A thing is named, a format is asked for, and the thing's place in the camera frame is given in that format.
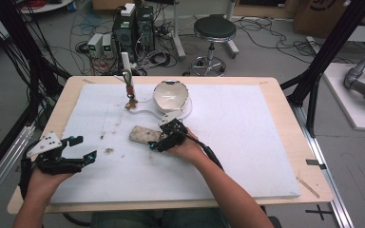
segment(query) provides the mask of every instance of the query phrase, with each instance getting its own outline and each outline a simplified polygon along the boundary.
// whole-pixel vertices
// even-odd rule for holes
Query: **person's arm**
[[[188,133],[197,138],[189,129]],[[168,151],[191,162],[200,171],[231,227],[273,227],[254,199],[209,160],[198,144],[185,139],[182,145]]]
[[[34,168],[28,193],[13,223],[13,228],[41,228],[43,215],[58,186],[73,174],[50,175]]]

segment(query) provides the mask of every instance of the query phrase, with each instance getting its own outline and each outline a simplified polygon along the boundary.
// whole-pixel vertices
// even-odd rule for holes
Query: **stool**
[[[211,72],[216,73],[216,76],[222,76],[226,71],[226,64],[220,58],[213,56],[213,50],[215,43],[226,43],[235,37],[236,26],[223,17],[209,16],[195,22],[194,32],[198,37],[211,43],[207,56],[198,57],[192,62],[192,71],[202,76]]]

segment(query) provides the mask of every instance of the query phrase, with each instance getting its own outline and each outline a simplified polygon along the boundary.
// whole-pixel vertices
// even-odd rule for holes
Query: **stand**
[[[365,1],[352,1],[310,66],[296,78],[280,85],[282,90],[297,85],[295,91],[287,97],[288,102],[294,106],[302,106],[304,99],[310,93],[306,128],[313,138],[316,136],[314,133],[314,121],[319,80],[325,69],[331,64],[336,54],[352,35],[364,15]]]
[[[171,35],[173,37],[174,46],[176,47],[177,53],[179,54],[179,58],[183,59],[185,58],[185,51],[183,50],[183,45],[180,40],[179,36],[179,0],[174,0],[174,30],[171,31]],[[227,14],[226,19],[231,21],[232,15],[233,15],[233,9],[236,4],[236,0],[230,0],[229,5],[227,7]],[[233,58],[236,57],[237,54],[239,54],[239,50],[237,49],[234,42],[231,40],[227,43],[230,50],[233,53]]]

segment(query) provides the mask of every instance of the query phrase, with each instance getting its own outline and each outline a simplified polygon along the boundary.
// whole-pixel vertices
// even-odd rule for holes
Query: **black metal frame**
[[[315,137],[314,121],[316,116],[319,80],[325,69],[331,64],[342,46],[348,41],[364,16],[365,0],[353,0],[337,22],[310,66],[296,78],[280,85],[282,90],[297,85],[293,93],[287,97],[288,102],[294,106],[302,106],[304,99],[310,93],[306,127],[313,138]]]
[[[19,14],[18,9],[15,6],[15,1],[0,0],[0,21],[8,31],[10,38],[29,62],[30,71],[28,83],[30,97],[29,106],[12,127],[5,139],[0,143],[1,161],[22,128],[25,125],[31,125],[38,116],[38,106],[43,99],[43,95],[39,93],[39,84],[41,83],[44,86],[48,95],[55,96],[61,93],[63,86],[58,83],[54,74],[60,75],[64,79],[71,77],[71,75],[50,63],[43,56]],[[10,53],[4,44],[5,42],[6,41],[0,37],[0,46],[10,57]]]

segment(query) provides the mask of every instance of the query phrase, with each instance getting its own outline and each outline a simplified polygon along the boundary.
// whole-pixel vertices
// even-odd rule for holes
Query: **round stool seat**
[[[233,22],[222,17],[204,17],[195,22],[195,34],[206,41],[228,42],[236,35]]]

